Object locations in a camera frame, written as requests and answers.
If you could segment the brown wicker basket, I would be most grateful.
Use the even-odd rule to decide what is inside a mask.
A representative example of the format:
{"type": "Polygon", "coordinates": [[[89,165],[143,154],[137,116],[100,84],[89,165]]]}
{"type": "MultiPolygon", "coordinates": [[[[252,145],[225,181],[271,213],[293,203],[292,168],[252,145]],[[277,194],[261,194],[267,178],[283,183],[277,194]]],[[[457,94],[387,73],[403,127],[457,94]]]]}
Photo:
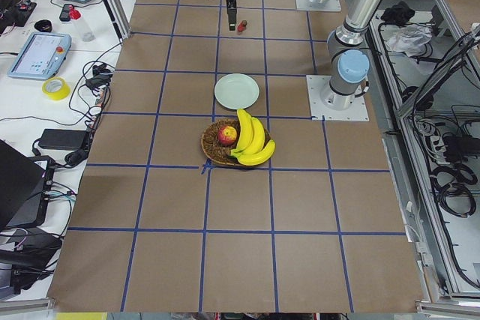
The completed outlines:
{"type": "Polygon", "coordinates": [[[218,132],[225,126],[231,126],[237,130],[237,135],[240,135],[241,126],[237,119],[223,118],[210,124],[203,132],[201,136],[201,147],[205,156],[213,163],[220,164],[222,166],[236,167],[236,168],[250,168],[258,166],[245,165],[238,161],[237,158],[231,157],[230,152],[236,147],[237,141],[234,141],[232,145],[222,145],[218,138],[218,132]]]}

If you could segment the near blue teach pendant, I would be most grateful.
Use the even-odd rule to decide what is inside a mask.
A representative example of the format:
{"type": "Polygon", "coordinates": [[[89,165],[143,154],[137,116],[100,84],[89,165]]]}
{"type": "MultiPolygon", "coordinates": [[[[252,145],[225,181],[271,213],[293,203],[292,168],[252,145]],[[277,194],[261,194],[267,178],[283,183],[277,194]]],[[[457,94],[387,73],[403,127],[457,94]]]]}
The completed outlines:
{"type": "Polygon", "coordinates": [[[33,80],[47,80],[55,76],[67,57],[71,42],[69,34],[30,34],[7,75],[33,80]]]}

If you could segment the yellow tape roll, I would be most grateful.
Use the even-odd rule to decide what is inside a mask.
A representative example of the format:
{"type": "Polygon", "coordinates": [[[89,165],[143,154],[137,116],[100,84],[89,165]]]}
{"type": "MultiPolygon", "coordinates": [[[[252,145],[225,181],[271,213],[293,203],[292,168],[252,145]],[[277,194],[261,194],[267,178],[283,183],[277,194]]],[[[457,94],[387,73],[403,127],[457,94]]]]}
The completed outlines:
{"type": "Polygon", "coordinates": [[[42,85],[42,92],[54,101],[64,100],[70,94],[70,89],[70,86],[60,76],[49,78],[42,85]]]}

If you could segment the clear bottle red cap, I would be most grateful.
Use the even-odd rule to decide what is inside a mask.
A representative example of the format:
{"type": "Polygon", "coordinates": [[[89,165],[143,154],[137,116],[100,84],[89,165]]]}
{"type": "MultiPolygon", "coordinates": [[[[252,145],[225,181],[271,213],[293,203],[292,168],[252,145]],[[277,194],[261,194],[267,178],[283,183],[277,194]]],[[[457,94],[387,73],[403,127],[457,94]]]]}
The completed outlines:
{"type": "Polygon", "coordinates": [[[90,42],[95,39],[95,35],[89,27],[89,24],[85,21],[82,14],[73,6],[70,6],[69,17],[82,41],[90,42]]]}

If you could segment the black laptop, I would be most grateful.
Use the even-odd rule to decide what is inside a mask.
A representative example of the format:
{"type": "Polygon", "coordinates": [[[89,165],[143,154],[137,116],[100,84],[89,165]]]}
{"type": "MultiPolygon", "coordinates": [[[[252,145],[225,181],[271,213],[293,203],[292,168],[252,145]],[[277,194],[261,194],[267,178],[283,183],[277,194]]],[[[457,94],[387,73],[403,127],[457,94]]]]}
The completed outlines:
{"type": "Polygon", "coordinates": [[[1,229],[29,229],[44,223],[53,159],[27,157],[1,142],[1,229]]]}

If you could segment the black power adapter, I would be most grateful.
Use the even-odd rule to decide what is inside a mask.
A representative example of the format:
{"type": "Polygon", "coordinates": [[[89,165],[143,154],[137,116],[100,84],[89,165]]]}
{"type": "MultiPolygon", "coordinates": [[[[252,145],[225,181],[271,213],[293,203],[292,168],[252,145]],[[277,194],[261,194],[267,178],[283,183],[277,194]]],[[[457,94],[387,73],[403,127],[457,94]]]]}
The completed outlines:
{"type": "Polygon", "coordinates": [[[42,149],[75,151],[83,146],[86,136],[85,130],[45,129],[38,146],[42,149]]]}

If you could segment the yellow banana bunch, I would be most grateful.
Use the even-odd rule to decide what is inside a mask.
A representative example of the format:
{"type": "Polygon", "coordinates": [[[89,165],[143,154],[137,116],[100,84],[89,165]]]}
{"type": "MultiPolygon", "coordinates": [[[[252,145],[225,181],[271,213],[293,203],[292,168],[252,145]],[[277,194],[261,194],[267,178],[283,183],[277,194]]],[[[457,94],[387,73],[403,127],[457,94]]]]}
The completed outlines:
{"type": "Polygon", "coordinates": [[[275,152],[273,139],[266,142],[266,130],[262,122],[244,109],[237,110],[240,135],[237,146],[230,151],[230,156],[243,166],[257,166],[270,159],[275,152]]]}

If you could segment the red yellow apple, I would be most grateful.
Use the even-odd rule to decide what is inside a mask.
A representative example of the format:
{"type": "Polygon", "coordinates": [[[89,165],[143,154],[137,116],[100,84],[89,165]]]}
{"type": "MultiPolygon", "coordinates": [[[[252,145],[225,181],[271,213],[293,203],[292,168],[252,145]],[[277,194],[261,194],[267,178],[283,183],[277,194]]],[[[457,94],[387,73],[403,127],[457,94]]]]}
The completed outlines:
{"type": "Polygon", "coordinates": [[[237,130],[230,125],[222,126],[217,132],[217,140],[222,146],[233,145],[238,138],[237,130]]]}

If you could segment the light green plate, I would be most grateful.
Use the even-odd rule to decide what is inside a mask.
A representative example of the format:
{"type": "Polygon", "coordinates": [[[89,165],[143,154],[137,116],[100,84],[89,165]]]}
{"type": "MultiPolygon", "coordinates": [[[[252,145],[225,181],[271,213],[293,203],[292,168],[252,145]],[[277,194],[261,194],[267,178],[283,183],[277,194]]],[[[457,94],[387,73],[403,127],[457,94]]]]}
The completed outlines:
{"type": "Polygon", "coordinates": [[[242,73],[222,76],[214,87],[216,101],[227,109],[246,109],[252,106],[260,95],[257,82],[242,73]]]}

